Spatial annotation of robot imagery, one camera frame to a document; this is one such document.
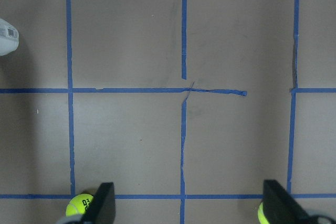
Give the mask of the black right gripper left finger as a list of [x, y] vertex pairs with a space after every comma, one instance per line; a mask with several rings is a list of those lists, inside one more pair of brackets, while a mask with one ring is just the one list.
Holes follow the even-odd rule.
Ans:
[[114, 183], [102, 183], [86, 213], [81, 217], [81, 223], [110, 223], [115, 220]]

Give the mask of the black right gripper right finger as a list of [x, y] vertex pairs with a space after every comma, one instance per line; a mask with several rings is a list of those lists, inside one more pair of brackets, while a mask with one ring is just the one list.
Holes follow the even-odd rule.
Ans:
[[264, 180], [262, 203], [268, 223], [309, 223], [307, 212], [277, 180]]

